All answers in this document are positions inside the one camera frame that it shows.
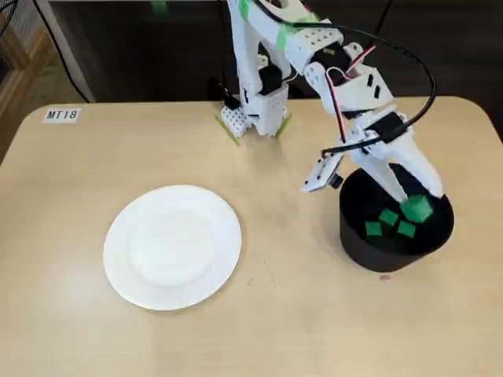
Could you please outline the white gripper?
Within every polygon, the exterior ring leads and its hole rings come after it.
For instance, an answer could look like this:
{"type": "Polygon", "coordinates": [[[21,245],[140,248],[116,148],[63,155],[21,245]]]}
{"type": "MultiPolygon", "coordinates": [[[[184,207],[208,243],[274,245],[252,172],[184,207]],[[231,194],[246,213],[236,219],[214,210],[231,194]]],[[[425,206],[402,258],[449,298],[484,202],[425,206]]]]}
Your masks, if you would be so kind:
{"type": "Polygon", "coordinates": [[[408,117],[395,108],[336,113],[338,152],[361,152],[361,168],[398,203],[408,199],[387,161],[412,174],[432,196],[443,196],[439,173],[417,147],[408,117]]]}

